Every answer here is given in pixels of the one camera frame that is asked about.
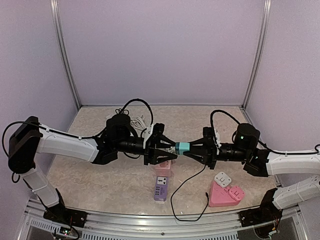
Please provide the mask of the purple power strip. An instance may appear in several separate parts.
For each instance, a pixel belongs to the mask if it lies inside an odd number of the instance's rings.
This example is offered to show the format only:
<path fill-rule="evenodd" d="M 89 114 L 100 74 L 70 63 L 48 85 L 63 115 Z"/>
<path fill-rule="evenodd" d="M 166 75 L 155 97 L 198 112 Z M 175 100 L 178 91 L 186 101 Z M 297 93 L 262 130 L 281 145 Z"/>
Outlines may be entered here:
<path fill-rule="evenodd" d="M 168 195 L 169 178 L 157 176 L 155 181 L 153 199 L 158 202 L 165 202 Z"/>

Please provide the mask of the pink plug adapter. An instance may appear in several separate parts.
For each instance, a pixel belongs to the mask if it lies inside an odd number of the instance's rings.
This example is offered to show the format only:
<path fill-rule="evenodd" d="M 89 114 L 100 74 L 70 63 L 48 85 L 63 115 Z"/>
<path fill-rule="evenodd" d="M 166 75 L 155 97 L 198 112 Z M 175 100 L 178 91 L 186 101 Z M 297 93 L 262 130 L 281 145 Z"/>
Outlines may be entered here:
<path fill-rule="evenodd" d="M 237 185 L 231 187 L 228 194 L 237 202 L 240 202 L 245 197 L 245 192 Z"/>

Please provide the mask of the pink cube socket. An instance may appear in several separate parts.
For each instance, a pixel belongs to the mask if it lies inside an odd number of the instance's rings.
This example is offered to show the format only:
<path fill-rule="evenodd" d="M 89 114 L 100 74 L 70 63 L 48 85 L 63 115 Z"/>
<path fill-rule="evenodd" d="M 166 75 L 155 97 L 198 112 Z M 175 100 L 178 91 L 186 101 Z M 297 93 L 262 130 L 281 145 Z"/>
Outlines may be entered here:
<path fill-rule="evenodd" d="M 172 176 L 172 161 L 168 160 L 154 167 L 157 177 L 171 177 Z"/>

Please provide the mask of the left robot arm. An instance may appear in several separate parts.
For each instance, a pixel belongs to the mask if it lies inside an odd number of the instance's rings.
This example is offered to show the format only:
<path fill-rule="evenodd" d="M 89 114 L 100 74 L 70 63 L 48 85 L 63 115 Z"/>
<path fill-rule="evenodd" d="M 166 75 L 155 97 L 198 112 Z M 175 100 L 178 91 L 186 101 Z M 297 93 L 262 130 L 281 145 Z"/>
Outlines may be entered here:
<path fill-rule="evenodd" d="M 70 218 L 59 191 L 37 169 L 36 154 L 54 154 L 80 159 L 94 165 L 106 165 L 118 158 L 118 153 L 143 157 L 144 165 L 158 165 L 175 160 L 178 156 L 167 149 L 176 143 L 164 136 L 164 124 L 151 123 L 138 134 L 125 113 L 126 106 L 106 120 L 101 132 L 93 136 L 78 136 L 50 128 L 39 122 L 36 116 L 16 121 L 8 126 L 19 125 L 10 136 L 8 147 L 3 151 L 8 167 L 17 174 L 39 198 L 46 211 L 63 223 Z"/>

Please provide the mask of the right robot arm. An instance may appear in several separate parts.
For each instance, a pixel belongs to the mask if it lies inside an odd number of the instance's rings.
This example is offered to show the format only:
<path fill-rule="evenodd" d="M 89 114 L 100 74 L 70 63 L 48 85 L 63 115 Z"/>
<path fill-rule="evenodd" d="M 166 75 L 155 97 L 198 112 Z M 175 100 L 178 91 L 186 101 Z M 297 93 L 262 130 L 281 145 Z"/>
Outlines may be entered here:
<path fill-rule="evenodd" d="M 260 141 L 260 131 L 249 123 L 238 123 L 231 143 L 222 143 L 214 127 L 214 115 L 210 114 L 210 126 L 203 129 L 203 137 L 179 147 L 177 152 L 214 169 L 218 161 L 240 162 L 243 169 L 254 177 L 281 174 L 310 174 L 311 176 L 287 187 L 266 192 L 267 202 L 256 210 L 256 218 L 266 222 L 277 208 L 282 210 L 320 195 L 320 146 L 310 151 L 277 151 Z"/>

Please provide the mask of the pink triangular power strip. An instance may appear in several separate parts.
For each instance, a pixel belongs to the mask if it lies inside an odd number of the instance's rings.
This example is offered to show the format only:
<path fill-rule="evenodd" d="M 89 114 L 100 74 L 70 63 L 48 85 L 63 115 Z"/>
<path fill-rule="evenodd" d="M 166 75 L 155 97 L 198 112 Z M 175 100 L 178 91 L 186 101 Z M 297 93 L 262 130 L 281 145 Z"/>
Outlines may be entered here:
<path fill-rule="evenodd" d="M 211 184 L 210 194 L 209 194 L 209 206 L 214 207 L 230 207 L 236 206 L 240 202 L 237 202 L 231 198 L 229 195 L 229 189 L 231 187 L 227 186 L 225 188 L 219 186 L 215 181 Z"/>

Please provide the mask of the white plug adapter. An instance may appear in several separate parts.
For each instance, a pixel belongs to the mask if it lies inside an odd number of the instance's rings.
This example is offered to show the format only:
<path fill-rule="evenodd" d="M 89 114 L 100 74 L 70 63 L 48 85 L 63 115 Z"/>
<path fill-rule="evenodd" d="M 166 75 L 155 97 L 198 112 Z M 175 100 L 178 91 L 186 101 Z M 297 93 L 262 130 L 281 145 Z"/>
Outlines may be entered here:
<path fill-rule="evenodd" d="M 215 175 L 214 181 L 222 188 L 226 188 L 232 182 L 232 179 L 223 171 Z"/>

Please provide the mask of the teal adapter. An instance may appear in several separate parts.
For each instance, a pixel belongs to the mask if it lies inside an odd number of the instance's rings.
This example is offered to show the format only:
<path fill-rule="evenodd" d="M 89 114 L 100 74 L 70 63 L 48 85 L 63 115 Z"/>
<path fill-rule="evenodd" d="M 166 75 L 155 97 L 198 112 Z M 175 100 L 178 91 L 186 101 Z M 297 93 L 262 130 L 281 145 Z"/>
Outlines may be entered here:
<path fill-rule="evenodd" d="M 177 155 L 183 155 L 185 152 L 190 151 L 190 143 L 189 142 L 177 142 L 175 144 L 175 153 Z"/>

